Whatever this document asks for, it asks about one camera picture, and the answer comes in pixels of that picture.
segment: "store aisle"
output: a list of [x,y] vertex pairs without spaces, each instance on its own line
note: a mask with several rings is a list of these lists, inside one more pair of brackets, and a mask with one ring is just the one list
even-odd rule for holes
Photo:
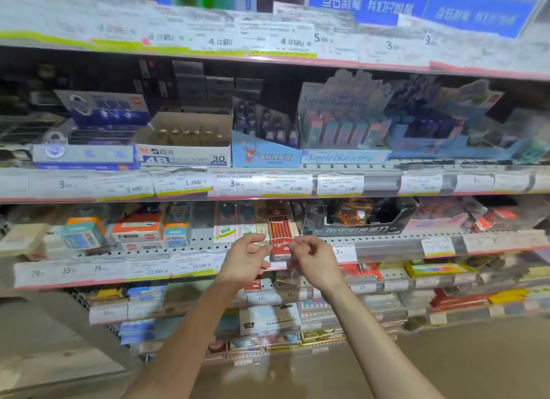
[[[546,397],[550,320],[509,318],[402,336],[398,344],[447,399]],[[105,389],[74,399],[116,399],[129,379],[111,381]],[[350,348],[244,367],[206,368],[193,399],[329,399],[371,398]],[[53,399],[59,396],[34,396]]]

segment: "hand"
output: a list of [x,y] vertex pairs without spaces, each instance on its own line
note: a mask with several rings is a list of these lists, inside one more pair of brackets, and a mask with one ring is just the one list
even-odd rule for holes
[[265,234],[247,234],[234,242],[225,255],[215,281],[230,283],[235,285],[236,290],[240,290],[252,283],[257,276],[262,275],[270,266],[264,257],[269,255],[271,245],[258,246],[253,243],[265,239]]
[[288,244],[310,284],[330,296],[347,287],[332,246],[318,237],[299,236]]

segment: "forearm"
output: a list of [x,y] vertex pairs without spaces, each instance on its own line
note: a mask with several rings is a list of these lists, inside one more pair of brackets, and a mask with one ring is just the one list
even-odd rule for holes
[[442,399],[348,287],[328,295],[376,399]]
[[153,362],[130,385],[123,399],[189,397],[219,320],[237,289],[214,282],[185,315]]

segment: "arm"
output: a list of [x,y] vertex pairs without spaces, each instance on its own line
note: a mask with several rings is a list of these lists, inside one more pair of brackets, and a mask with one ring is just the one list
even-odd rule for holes
[[296,237],[289,247],[307,280],[331,304],[376,399],[443,399],[344,280],[330,244]]
[[214,282],[169,336],[155,360],[143,370],[123,399],[187,398],[216,326],[237,292],[269,267],[271,246],[258,246],[264,234],[248,234],[228,251]]

